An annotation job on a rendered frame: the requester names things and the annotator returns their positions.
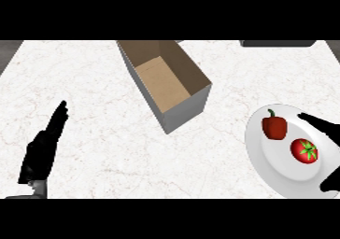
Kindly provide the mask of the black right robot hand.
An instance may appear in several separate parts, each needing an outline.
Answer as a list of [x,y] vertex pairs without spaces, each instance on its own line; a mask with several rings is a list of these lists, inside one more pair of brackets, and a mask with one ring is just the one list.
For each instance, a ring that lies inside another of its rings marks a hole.
[[[304,120],[329,137],[329,140],[340,147],[340,124],[330,123],[307,113],[299,113],[298,118]],[[340,166],[321,181],[318,189],[321,192],[332,190],[340,191]]]

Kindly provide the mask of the white plate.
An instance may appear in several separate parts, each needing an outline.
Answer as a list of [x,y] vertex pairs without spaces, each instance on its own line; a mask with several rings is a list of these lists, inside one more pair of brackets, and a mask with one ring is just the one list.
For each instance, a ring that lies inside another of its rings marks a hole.
[[[286,120],[286,137],[271,140],[262,131],[262,118],[268,110]],[[265,184],[286,198],[333,198],[335,190],[321,192],[320,183],[340,166],[340,147],[327,136],[296,115],[302,110],[290,105],[265,105],[251,115],[243,142],[254,169]],[[317,149],[313,163],[301,163],[292,156],[289,146],[305,139]]]

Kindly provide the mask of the red bell pepper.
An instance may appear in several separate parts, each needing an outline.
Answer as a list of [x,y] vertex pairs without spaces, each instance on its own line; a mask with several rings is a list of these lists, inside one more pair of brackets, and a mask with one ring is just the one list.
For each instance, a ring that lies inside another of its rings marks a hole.
[[268,117],[262,118],[262,132],[270,140],[283,140],[286,137],[286,120],[277,117],[271,109],[267,110]]

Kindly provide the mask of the open cardboard box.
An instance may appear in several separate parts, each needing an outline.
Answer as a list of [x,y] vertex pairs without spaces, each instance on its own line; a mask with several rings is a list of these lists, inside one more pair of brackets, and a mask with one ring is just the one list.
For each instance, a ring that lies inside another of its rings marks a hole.
[[174,40],[118,40],[125,68],[169,134],[203,110],[211,81]]

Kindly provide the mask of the dark grey appliance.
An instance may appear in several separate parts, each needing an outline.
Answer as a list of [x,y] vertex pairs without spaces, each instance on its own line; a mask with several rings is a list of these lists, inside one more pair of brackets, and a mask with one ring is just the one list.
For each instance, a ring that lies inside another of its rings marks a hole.
[[302,48],[310,47],[316,40],[239,40],[246,48]]

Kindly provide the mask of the red tomato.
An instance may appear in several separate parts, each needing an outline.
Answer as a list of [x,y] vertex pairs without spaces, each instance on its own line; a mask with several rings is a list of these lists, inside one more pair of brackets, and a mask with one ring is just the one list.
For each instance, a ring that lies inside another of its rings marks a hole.
[[289,152],[299,163],[311,164],[318,159],[317,147],[304,138],[298,138],[290,142]]

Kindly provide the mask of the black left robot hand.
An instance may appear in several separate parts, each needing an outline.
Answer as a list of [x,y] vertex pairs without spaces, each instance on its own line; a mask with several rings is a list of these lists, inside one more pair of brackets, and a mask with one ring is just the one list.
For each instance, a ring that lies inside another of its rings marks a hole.
[[68,119],[66,102],[56,107],[47,127],[40,131],[26,145],[26,153],[21,164],[18,177],[19,184],[28,184],[34,180],[46,180],[53,167],[56,143],[62,135],[63,125]]

